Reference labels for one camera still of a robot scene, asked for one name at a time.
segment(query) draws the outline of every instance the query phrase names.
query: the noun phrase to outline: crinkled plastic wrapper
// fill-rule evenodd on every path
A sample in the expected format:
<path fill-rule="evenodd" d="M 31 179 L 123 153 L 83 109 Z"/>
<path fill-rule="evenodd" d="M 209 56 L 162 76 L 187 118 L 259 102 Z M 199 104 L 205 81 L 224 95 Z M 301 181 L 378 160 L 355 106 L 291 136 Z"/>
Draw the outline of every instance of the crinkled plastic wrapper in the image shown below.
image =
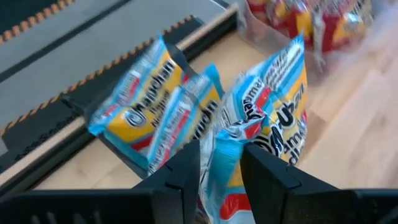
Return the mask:
<path fill-rule="evenodd" d="M 254 223 L 241 177 L 243 147 L 254 142 L 295 165 L 307 133 L 303 35 L 242 73 L 201 140 L 200 199 L 212 223 Z"/>
<path fill-rule="evenodd" d="M 149 147 L 149 175 L 185 143 L 206 134 L 223 94 L 220 75 L 214 65 L 173 91 Z"/>
<path fill-rule="evenodd" d="M 247 0 L 255 18 L 275 29 L 287 27 L 286 20 L 290 13 L 289 2 L 285 0 Z"/>
<path fill-rule="evenodd" d="M 292 39 L 302 33 L 307 49 L 313 47 L 312 15 L 319 2 L 320 0 L 298 0 L 289 4 L 290 14 L 286 22 L 289 37 Z"/>
<path fill-rule="evenodd" d="M 313 12 L 314 50 L 325 53 L 351 47 L 373 23 L 371 0 L 334 0 Z"/>
<path fill-rule="evenodd" d="M 160 35 L 94 112 L 89 132 L 103 134 L 122 154 L 147 170 L 153 158 L 149 144 L 166 104 L 174 89 L 187 80 Z"/>

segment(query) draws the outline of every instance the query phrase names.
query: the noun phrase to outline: brand logo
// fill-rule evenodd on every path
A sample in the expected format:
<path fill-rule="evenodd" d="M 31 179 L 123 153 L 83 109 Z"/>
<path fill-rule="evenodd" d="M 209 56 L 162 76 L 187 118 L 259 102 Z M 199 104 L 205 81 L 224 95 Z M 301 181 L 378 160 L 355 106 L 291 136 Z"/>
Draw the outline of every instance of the brand logo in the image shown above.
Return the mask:
<path fill-rule="evenodd" d="M 304 84 L 302 83 L 300 89 L 294 95 L 293 101 L 283 103 L 277 110 L 278 119 L 283 128 L 289 129 L 295 124 L 294 112 L 299 107 L 303 94 Z"/>
<path fill-rule="evenodd" d="M 144 111 L 148 107 L 152 106 L 153 102 L 156 101 L 159 90 L 163 87 L 163 84 L 170 78 L 175 69 L 175 66 L 176 64 L 172 60 L 168 60 L 163 64 L 159 73 L 156 76 L 152 76 L 149 88 L 146 90 L 144 97 L 142 97 L 142 99 L 138 103 L 131 106 L 130 110 L 134 112 L 131 111 L 129 112 L 130 114 L 134 114 L 135 118 L 141 117 L 143 119 L 140 119 L 140 121 L 143 120 L 144 122 L 146 122 Z M 129 122 L 129 124 L 132 126 L 135 126 L 135 123 L 136 122 Z"/>
<path fill-rule="evenodd" d="M 206 132 L 207 126 L 211 123 L 214 112 L 217 110 L 218 103 L 210 100 L 205 108 L 201 110 L 202 116 L 199 123 L 195 129 L 195 134 L 192 139 L 200 139 Z"/>
<path fill-rule="evenodd" d="M 259 108 L 254 104 L 261 92 L 264 90 L 264 83 L 260 78 L 253 82 L 248 90 L 244 93 L 243 97 L 243 111 L 246 114 L 246 119 L 259 119 L 263 115 Z"/>
<path fill-rule="evenodd" d="M 167 101 L 169 100 L 169 96 L 170 96 L 169 91 L 165 90 L 160 102 L 149 110 L 151 113 L 157 114 L 156 118 L 151 122 L 151 125 L 153 125 L 154 128 L 158 127 L 160 121 L 163 118 L 164 111 L 166 109 L 166 104 Z"/>
<path fill-rule="evenodd" d="M 134 109 L 126 110 L 123 116 L 127 123 L 132 127 L 141 127 L 147 122 L 146 117 Z"/>

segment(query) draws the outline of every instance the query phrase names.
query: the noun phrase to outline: wooden table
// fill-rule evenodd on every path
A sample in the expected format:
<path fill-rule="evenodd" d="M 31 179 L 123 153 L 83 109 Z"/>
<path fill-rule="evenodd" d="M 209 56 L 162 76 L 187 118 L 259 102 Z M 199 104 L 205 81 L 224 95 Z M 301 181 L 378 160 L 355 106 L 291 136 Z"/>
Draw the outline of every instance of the wooden table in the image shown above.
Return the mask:
<path fill-rule="evenodd" d="M 223 88 L 228 89 L 240 71 L 267 56 L 232 33 L 191 66 L 200 72 L 215 63 Z M 370 64 L 382 63 L 375 59 L 369 56 L 369 63 L 347 60 L 308 88 L 308 136 L 298 167 L 339 188 L 398 187 L 398 101 L 394 98 L 398 90 L 393 88 L 398 83 L 394 74 L 398 60 L 374 70 Z M 96 139 L 36 189 L 128 189 L 140 181 Z"/>

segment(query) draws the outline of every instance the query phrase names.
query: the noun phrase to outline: orange and black hazard stripe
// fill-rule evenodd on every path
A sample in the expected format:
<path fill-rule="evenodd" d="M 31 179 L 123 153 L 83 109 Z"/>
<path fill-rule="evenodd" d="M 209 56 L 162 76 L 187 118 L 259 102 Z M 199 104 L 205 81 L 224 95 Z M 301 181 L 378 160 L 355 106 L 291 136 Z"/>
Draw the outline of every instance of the orange and black hazard stripe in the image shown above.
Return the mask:
<path fill-rule="evenodd" d="M 17 25 L 14 25 L 11 29 L 4 31 L 4 33 L 0 35 L 0 45 L 29 30 L 31 27 L 49 18 L 50 16 L 64 10 L 75 1 L 76 0 L 59 0 L 58 3 L 54 3 L 38 12 L 36 15 L 30 16 L 28 19 L 20 22 Z"/>

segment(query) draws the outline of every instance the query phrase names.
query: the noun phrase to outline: conveyor belt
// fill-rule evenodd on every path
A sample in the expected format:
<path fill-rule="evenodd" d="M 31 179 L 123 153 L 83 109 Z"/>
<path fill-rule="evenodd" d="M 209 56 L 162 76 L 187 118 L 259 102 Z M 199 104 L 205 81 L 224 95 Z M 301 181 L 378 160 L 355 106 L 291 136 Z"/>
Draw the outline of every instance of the conveyor belt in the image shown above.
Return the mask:
<path fill-rule="evenodd" d="M 43 10 L 43 13 L 40 12 L 36 14 L 34 17 L 30 17 L 27 23 L 23 21 L 20 23 L 20 25 L 14 26 L 12 30 L 5 31 L 3 39 L 5 41 L 11 40 L 13 37 L 19 35 L 21 31 L 25 31 L 28 28 L 36 25 L 38 22 L 41 22 L 42 20 L 49 18 L 52 14 L 55 14 L 55 12 L 57 12 L 57 10 L 60 9 L 61 7 L 64 9 L 66 7 L 66 4 L 69 5 L 74 2 L 72 0 L 64 0 L 64 1 L 65 1 L 64 3 L 60 3 L 59 5 L 56 5 L 54 7 L 45 8 Z M 88 20 L 82 22 L 78 26 L 69 30 L 65 34 L 62 34 L 56 39 L 53 39 L 50 42 L 46 43 L 46 45 L 44 45 L 42 48 L 36 50 L 35 52 L 31 52 L 30 54 L 26 55 L 24 58 L 21 58 L 18 62 L 15 62 L 12 65 L 8 65 L 7 67 L 2 68 L 2 71 L 0 72 L 0 82 L 3 82 L 4 80 L 13 76 L 15 73 L 28 67 L 36 60 L 40 59 L 41 57 L 48 54 L 52 50 L 61 46 L 66 41 L 74 38 L 74 36 L 78 35 L 80 32 L 87 30 L 92 25 L 96 24 L 98 21 L 104 19 L 106 16 L 110 15 L 112 12 L 118 10 L 119 8 L 123 7 L 125 4 L 129 2 L 131 2 L 131 0 L 116 1 L 114 4 L 110 5 L 106 9 L 103 9 L 99 14 L 95 14 L 94 16 L 90 17 Z"/>
<path fill-rule="evenodd" d="M 75 0 L 2 1 L 0 6 L 0 44 L 64 10 L 74 2 Z"/>

